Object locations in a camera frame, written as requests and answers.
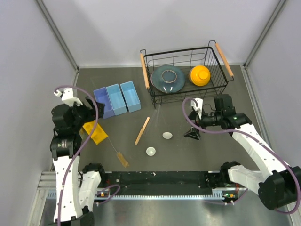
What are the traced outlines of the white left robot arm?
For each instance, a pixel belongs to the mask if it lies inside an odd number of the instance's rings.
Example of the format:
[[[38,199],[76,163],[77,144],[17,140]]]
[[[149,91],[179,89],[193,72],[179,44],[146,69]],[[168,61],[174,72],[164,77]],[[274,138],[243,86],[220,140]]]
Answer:
[[[101,164],[91,163],[78,181],[81,146],[80,129],[98,117],[95,108],[88,108],[77,97],[64,100],[52,110],[55,125],[50,144],[56,175],[56,209],[54,226],[92,226],[95,223],[93,203],[97,188],[106,183]]]

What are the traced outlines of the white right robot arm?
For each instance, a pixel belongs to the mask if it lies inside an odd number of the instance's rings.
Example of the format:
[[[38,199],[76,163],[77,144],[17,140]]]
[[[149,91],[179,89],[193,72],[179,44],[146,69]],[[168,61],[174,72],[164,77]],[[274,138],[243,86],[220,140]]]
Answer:
[[[217,95],[214,105],[215,110],[207,113],[203,99],[187,97],[183,100],[182,112],[196,132],[229,134],[259,169],[255,172],[240,163],[228,162],[222,166],[220,182],[224,186],[233,183],[244,186],[258,195],[269,210],[280,212],[281,207],[295,203],[287,214],[295,213],[301,203],[300,167],[291,167],[269,147],[252,121],[244,113],[236,112],[230,95]]]

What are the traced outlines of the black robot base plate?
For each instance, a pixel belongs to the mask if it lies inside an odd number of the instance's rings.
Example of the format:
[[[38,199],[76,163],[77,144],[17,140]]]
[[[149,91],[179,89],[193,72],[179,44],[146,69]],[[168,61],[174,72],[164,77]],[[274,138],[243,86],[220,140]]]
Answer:
[[[98,188],[118,184],[121,194],[210,194],[212,189],[234,187],[219,172],[209,171],[113,171],[101,174]]]

